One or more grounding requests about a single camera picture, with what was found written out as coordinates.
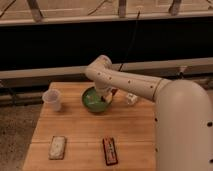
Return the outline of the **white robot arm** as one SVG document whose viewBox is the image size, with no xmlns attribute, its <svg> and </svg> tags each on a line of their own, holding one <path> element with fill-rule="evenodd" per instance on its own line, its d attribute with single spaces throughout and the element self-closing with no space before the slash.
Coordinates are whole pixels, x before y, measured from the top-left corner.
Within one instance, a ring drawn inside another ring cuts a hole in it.
<svg viewBox="0 0 213 171">
<path fill-rule="evenodd" d="M 213 104 L 199 84 L 185 79 L 119 72 L 109 57 L 97 57 L 85 69 L 96 91 L 111 87 L 155 103 L 156 171 L 213 171 Z"/>
</svg>

